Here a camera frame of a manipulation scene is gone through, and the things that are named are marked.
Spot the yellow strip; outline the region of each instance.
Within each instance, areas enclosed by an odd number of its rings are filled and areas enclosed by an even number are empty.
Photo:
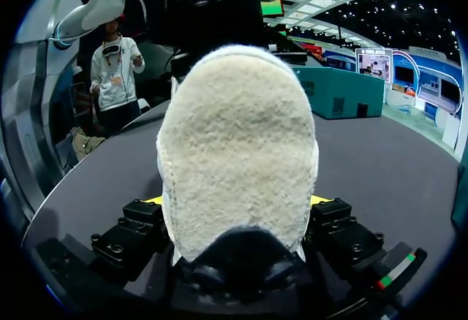
[[[318,197],[318,196],[312,196],[310,197],[310,205],[316,205],[318,203],[320,203],[321,201],[325,201],[325,202],[330,202],[332,199],[327,199],[327,198],[322,198],[322,197]],[[162,204],[162,197],[159,196],[159,197],[156,197],[156,198],[153,198],[153,199],[148,199],[144,202],[147,202],[147,203],[156,203],[157,205],[161,205]]]

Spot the bag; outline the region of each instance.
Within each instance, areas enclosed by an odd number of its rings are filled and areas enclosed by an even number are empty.
[[[73,128],[70,134],[73,136],[72,146],[78,161],[81,161],[105,141],[104,137],[86,136],[81,128]]]

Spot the white fleece cover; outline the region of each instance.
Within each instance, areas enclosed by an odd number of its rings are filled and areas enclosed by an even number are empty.
[[[296,251],[319,150],[288,65],[255,47],[208,54],[180,85],[156,146],[165,223],[186,260],[235,226],[267,229]]]

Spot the round platform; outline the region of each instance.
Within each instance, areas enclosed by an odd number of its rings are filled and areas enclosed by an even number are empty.
[[[26,250],[66,234],[90,248],[90,236],[111,228],[123,206],[135,198],[161,194],[155,141],[167,105],[152,109],[103,143],[55,187],[27,231]],[[450,213],[458,162],[385,117],[315,120],[320,147],[315,194],[341,197],[351,204],[353,215],[365,227],[384,233],[386,249],[405,242],[428,252],[401,293],[404,304],[412,302],[429,284],[455,240]],[[128,291],[151,297],[154,261],[135,282],[127,284]],[[342,298],[347,287],[332,273],[326,275],[333,297]]]

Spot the teal booth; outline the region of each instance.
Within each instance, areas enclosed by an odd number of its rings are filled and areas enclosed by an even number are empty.
[[[458,169],[458,185],[452,222],[457,231],[468,237],[468,143]]]
[[[382,115],[383,80],[322,66],[292,68],[312,111],[325,119],[368,118]]]

